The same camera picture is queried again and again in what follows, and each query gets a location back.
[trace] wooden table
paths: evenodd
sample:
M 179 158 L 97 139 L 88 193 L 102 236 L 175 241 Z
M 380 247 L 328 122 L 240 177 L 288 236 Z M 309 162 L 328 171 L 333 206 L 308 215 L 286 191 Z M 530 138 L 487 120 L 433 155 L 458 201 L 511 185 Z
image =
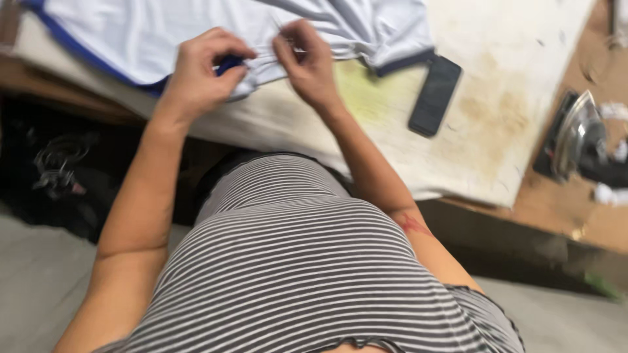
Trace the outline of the wooden table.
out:
M 628 50 L 609 51 L 606 45 L 608 37 L 609 12 L 607 2 L 602 0 L 594 7 L 582 33 L 561 84 L 561 93 L 556 96 L 554 111 L 562 92 L 568 89 L 577 92 L 590 90 L 598 104 L 628 104 Z M 591 73 L 595 82 L 585 78 L 585 70 Z M 547 118 L 546 128 L 549 128 L 553 114 Z M 628 129 L 624 123 L 617 121 L 608 123 L 607 127 L 609 146 L 614 149 Z M 539 137 L 537 152 L 544 136 L 545 132 Z M 472 205 L 463 200 L 448 199 L 447 202 L 542 231 L 563 234 L 575 241 L 628 253 L 628 207 L 596 204 L 591 200 L 594 189 L 594 183 L 578 176 L 564 184 L 556 183 L 533 171 L 530 165 L 512 209 Z
M 5 1 L 0 15 L 0 42 L 12 43 L 17 10 Z M 561 91 L 591 90 L 597 102 L 628 104 L 628 51 L 610 52 L 606 1 L 600 0 L 585 28 L 577 52 L 569 65 Z M 582 67 L 593 67 L 596 82 L 588 81 Z M 143 119 L 126 108 L 73 84 L 27 67 L 15 58 L 0 55 L 0 90 L 10 94 L 28 94 L 50 104 L 63 106 L 87 117 L 116 124 L 142 124 Z M 561 94 L 557 95 L 555 106 Z M 549 126 L 551 116 L 547 118 Z M 625 126 L 613 124 L 614 138 L 625 133 Z M 539 143 L 544 133 L 539 135 Z M 591 201 L 594 184 L 581 178 L 558 184 L 528 168 L 513 209 L 485 207 L 464 200 L 444 201 L 500 219 L 528 225 L 546 232 L 564 234 L 584 243 L 628 253 L 628 207 L 612 208 Z

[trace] ironing board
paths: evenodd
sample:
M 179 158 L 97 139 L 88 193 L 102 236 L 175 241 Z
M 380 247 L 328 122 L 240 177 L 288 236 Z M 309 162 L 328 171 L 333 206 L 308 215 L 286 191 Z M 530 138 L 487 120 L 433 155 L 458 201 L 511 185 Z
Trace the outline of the ironing board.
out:
M 419 199 L 456 195 L 511 207 L 594 0 L 442 0 L 430 3 L 438 52 L 465 73 L 441 131 L 408 131 L 426 70 L 373 79 L 356 61 L 336 63 L 339 91 L 360 125 Z M 32 14 L 15 53 L 149 117 L 155 98 L 72 58 Z M 190 135 L 259 150 L 312 155 L 343 173 L 335 141 L 285 80 L 200 118 Z

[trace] black phone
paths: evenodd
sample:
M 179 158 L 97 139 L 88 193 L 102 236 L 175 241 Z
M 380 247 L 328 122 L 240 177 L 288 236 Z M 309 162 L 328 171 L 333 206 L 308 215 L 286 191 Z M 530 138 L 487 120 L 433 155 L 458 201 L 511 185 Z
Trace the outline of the black phone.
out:
M 444 57 L 435 56 L 430 71 L 410 116 L 410 130 L 434 136 L 456 89 L 462 68 Z

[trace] white shirt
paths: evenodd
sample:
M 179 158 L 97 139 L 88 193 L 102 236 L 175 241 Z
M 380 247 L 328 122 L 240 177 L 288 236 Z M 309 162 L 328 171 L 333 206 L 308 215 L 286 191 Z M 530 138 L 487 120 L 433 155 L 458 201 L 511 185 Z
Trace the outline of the white shirt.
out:
M 308 18 L 336 59 L 374 70 L 433 48 L 424 0 L 23 0 L 70 51 L 132 85 L 172 73 L 177 46 L 221 26 L 258 58 L 234 92 L 285 77 L 271 46 L 283 25 Z

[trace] gray and white striped top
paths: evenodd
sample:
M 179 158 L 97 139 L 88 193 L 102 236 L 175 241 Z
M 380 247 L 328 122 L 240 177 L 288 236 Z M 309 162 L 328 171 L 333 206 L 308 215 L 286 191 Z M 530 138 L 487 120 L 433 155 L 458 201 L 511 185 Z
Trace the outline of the gray and white striped top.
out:
M 487 297 L 441 284 L 401 228 L 318 163 L 271 155 L 224 176 L 131 334 L 98 352 L 522 352 Z

